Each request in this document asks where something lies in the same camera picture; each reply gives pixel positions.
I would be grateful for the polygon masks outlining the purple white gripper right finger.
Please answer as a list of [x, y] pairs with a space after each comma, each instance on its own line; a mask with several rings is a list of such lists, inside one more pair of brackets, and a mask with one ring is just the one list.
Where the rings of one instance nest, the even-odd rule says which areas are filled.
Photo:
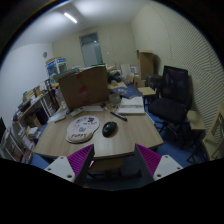
[[161, 156], [142, 145], [135, 145], [135, 153], [143, 160], [143, 164], [155, 181], [182, 169], [171, 156]]

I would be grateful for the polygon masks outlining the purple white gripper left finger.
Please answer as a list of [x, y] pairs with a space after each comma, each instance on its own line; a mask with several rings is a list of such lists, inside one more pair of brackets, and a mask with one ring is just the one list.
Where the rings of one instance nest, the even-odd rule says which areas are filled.
[[46, 171], [77, 185], [82, 185], [94, 154], [94, 145], [91, 144], [68, 157], [59, 156], [46, 168]]

